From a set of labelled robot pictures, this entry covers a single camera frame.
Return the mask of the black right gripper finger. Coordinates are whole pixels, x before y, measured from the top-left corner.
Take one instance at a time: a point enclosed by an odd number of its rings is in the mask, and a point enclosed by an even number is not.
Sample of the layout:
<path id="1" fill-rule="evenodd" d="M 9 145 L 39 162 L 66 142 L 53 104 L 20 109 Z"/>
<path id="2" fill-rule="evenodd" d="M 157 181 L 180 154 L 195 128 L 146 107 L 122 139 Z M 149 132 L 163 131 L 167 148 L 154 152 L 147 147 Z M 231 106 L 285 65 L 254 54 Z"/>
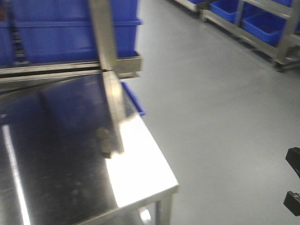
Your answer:
<path id="1" fill-rule="evenodd" d="M 300 194 L 288 191 L 284 199 L 284 206 L 294 215 L 300 215 Z"/>
<path id="2" fill-rule="evenodd" d="M 285 159 L 292 167 L 292 169 L 296 172 L 296 174 L 300 176 L 300 148 L 289 148 Z"/>

